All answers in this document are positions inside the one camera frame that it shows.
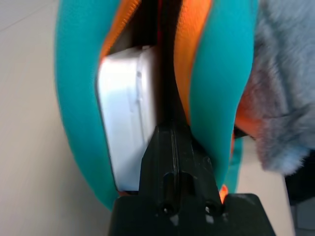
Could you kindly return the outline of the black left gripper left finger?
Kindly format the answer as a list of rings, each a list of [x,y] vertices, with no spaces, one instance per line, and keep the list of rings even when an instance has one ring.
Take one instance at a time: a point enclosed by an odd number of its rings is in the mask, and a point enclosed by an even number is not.
[[[155,127],[141,163],[139,194],[149,197],[175,197],[177,157],[174,122]]]

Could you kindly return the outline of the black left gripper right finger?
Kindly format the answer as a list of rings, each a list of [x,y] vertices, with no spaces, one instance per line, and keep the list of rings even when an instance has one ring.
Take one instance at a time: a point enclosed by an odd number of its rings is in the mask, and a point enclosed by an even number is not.
[[[173,123],[179,164],[179,188],[182,197],[219,197],[210,157],[193,138],[190,128]]]

